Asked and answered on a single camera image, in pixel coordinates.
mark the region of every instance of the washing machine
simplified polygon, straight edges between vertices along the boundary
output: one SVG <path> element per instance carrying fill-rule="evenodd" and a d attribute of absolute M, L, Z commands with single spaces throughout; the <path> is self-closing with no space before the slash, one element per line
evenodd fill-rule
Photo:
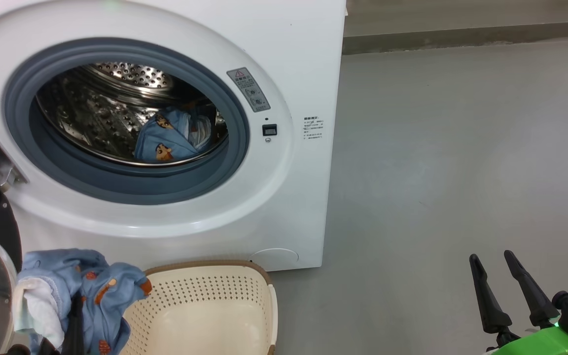
<path fill-rule="evenodd" d="M 13 252 L 320 266 L 344 16 L 345 0 L 0 0 Z"/>

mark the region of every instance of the gray floor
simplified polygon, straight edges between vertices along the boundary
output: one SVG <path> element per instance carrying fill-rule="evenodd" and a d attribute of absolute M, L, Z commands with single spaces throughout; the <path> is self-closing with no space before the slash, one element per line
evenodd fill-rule
<path fill-rule="evenodd" d="M 568 42 L 343 58 L 324 265 L 273 274 L 278 355 L 483 353 L 480 255 L 568 290 Z"/>

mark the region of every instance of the warning label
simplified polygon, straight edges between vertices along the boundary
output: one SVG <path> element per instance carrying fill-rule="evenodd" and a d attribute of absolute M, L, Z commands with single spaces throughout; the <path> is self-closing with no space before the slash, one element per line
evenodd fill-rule
<path fill-rule="evenodd" d="M 324 120 L 317 116 L 304 117 L 304 139 L 313 140 L 323 138 Z"/>
<path fill-rule="evenodd" d="M 239 90 L 243 92 L 253 112 L 260 112 L 271 108 L 262 90 L 260 90 L 259 85 L 257 85 L 247 68 L 230 70 L 227 72 L 227 75 L 234 81 Z"/>

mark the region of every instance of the beige laundry basket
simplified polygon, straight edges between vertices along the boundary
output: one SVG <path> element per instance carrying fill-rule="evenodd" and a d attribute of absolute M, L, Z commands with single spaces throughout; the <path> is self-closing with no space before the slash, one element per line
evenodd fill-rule
<path fill-rule="evenodd" d="M 248 261 L 196 261 L 146 271 L 153 290 L 124 318 L 121 355 L 273 355 L 278 306 L 268 274 Z"/>

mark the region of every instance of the robotic arm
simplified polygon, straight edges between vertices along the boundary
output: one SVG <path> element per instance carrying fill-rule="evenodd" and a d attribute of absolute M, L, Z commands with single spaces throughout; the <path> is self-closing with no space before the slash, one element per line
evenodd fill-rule
<path fill-rule="evenodd" d="M 504 256 L 512 276 L 523 290 L 530 308 L 530 321 L 534 326 L 539 326 L 540 330 L 522 338 L 510 332 L 508 327 L 512 325 L 512 320 L 498 305 L 479 257 L 472 254 L 470 268 L 483 331 L 497 335 L 497 346 L 487 348 L 487 354 L 568 355 L 568 293 L 558 292 L 550 301 L 513 252 L 506 250 Z M 558 310 L 562 311 L 562 316 L 558 323 L 552 323 L 560 315 Z"/>

